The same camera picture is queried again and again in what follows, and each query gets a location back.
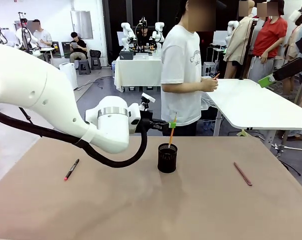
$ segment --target hand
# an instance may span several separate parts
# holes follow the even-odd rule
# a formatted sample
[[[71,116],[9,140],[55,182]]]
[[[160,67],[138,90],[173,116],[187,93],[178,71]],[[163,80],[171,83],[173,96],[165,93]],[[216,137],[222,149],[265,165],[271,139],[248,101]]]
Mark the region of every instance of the hand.
[[[217,89],[217,86],[219,85],[217,80],[214,80],[214,79],[208,79],[208,78],[203,78],[201,80],[201,91],[203,92],[214,92],[214,90]]]
[[[267,57],[269,55],[268,51],[265,51],[262,55],[261,55],[261,63],[264,64],[267,60]]]

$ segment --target metal clamp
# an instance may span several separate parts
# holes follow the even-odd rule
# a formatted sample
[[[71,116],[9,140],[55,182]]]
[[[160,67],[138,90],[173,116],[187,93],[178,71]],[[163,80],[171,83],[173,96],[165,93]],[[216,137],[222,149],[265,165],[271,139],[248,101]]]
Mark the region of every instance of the metal clamp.
[[[125,116],[129,116],[126,108],[120,108],[118,106],[111,106],[111,107],[105,107],[105,108],[100,109],[98,111],[97,118],[99,118],[103,115],[106,115],[106,114],[122,114]]]

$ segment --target beige coat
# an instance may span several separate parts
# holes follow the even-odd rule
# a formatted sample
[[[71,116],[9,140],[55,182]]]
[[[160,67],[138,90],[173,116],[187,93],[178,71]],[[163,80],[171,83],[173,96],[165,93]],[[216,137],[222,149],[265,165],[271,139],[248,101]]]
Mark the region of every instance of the beige coat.
[[[287,41],[287,53],[284,56],[286,60],[293,60],[297,57],[298,51],[296,47],[296,38],[298,36],[299,30],[301,29],[302,24],[300,26],[297,26],[295,30],[293,30],[291,36],[289,37]]]
[[[246,16],[240,21],[239,26],[233,31],[232,38],[224,57],[224,61],[237,61],[241,65],[243,64],[251,25],[251,17]]]

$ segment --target black mesh pen cup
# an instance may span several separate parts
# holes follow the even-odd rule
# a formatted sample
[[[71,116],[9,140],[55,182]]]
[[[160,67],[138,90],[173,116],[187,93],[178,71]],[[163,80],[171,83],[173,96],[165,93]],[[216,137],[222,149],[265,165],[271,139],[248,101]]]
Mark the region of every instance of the black mesh pen cup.
[[[159,159],[157,168],[162,173],[172,173],[176,170],[176,155],[177,155],[177,147],[176,145],[171,144],[169,148],[169,144],[161,144],[159,146]]]

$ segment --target gray pants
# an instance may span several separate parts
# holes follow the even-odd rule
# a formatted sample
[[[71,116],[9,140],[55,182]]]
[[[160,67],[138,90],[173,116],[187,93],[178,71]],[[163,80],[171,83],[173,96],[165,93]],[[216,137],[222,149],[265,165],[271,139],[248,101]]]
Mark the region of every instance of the gray pants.
[[[80,58],[81,60],[86,60],[86,56],[84,53],[82,52],[76,52],[76,53],[72,53],[70,55],[70,63],[74,63],[75,59]]]
[[[274,58],[267,59],[264,64],[261,63],[261,59],[253,57],[251,60],[250,70],[248,78],[254,82],[258,82],[262,78],[270,75],[273,71]]]

